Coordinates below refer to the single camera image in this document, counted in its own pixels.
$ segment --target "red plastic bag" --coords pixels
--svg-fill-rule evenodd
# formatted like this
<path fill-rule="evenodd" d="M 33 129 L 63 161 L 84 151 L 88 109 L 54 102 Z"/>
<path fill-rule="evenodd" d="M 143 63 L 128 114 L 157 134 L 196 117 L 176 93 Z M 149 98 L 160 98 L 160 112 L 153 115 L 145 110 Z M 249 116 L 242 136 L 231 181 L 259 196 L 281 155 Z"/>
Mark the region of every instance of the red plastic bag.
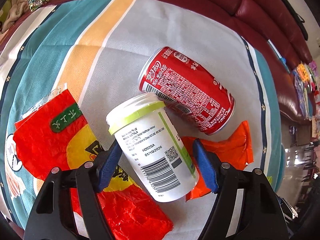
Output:
<path fill-rule="evenodd" d="M 191 156 L 199 172 L 197 185 L 186 195 L 186 201 L 202 197 L 211 192 L 204 183 L 198 164 L 193 157 L 192 144 L 194 137 L 182 137 L 184 146 Z M 234 133 L 224 141 L 212 142 L 200 139 L 204 148 L 209 152 L 214 152 L 221 162 L 228 162 L 238 170 L 243 170 L 249 163 L 253 162 L 252 142 L 248 121 L 243 121 Z"/>
<path fill-rule="evenodd" d="M 62 170 L 78 168 L 103 150 L 68 90 L 17 126 L 13 139 L 18 158 L 38 179 L 45 180 L 55 166 Z M 120 166 L 98 198 L 117 240 L 161 240 L 173 228 L 159 206 Z M 75 189 L 71 199 L 74 211 L 81 215 Z"/>

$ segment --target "soda can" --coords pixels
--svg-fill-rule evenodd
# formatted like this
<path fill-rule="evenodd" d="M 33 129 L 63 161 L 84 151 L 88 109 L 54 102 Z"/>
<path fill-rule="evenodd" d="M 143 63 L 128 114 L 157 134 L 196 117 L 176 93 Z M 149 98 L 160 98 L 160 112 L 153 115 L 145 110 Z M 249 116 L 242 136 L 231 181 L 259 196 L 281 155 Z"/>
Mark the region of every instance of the soda can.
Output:
<path fill-rule="evenodd" d="M 149 58 L 138 84 L 140 91 L 155 93 L 207 135 L 222 129 L 234 112 L 228 90 L 199 63 L 169 47 Z"/>

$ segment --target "lime green seal ring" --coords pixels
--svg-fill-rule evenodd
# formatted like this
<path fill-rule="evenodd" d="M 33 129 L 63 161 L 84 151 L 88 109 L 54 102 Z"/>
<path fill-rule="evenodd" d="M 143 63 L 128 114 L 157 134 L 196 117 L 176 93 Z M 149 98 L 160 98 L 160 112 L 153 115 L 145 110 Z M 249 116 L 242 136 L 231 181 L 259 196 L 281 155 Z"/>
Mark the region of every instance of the lime green seal ring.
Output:
<path fill-rule="evenodd" d="M 147 105 L 114 123 L 112 126 L 110 126 L 109 133 L 113 135 L 115 132 L 119 131 L 121 128 L 125 127 L 129 123 L 132 123 L 140 117 L 143 117 L 146 114 L 149 114 L 162 107 L 165 107 L 165 104 L 162 101 L 151 103 L 150 105 Z"/>

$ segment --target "maroon couch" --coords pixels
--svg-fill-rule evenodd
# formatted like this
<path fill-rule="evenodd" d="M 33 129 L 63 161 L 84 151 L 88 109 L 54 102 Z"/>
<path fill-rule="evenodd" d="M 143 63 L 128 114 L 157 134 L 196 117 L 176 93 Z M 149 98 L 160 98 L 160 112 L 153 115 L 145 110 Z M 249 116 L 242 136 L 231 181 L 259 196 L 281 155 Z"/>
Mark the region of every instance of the maroon couch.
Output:
<path fill-rule="evenodd" d="M 60 4 L 70 0 L 52 0 Z M 266 58 L 271 70 L 279 101 L 281 114 L 298 123 L 305 121 L 293 84 L 293 75 L 288 74 L 284 66 L 271 49 L 270 39 L 280 54 L 287 60 L 290 69 L 301 61 L 310 63 L 311 54 L 302 33 L 293 17 L 281 0 L 159 0 L 171 3 L 211 18 L 243 36 Z M 11 28 L 9 36 L 28 15 L 24 15 Z"/>

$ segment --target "orange stripe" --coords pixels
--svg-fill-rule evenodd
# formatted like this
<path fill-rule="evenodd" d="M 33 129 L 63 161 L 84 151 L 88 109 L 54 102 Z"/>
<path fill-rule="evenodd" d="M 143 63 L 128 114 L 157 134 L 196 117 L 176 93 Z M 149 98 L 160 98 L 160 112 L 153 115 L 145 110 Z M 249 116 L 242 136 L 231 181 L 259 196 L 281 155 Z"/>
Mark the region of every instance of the orange stripe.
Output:
<path fill-rule="evenodd" d="M 79 43 L 74 46 L 58 85 L 67 83 L 68 89 L 76 102 L 79 100 L 92 63 L 103 41 L 133 1 L 114 0 L 100 18 L 86 31 Z"/>

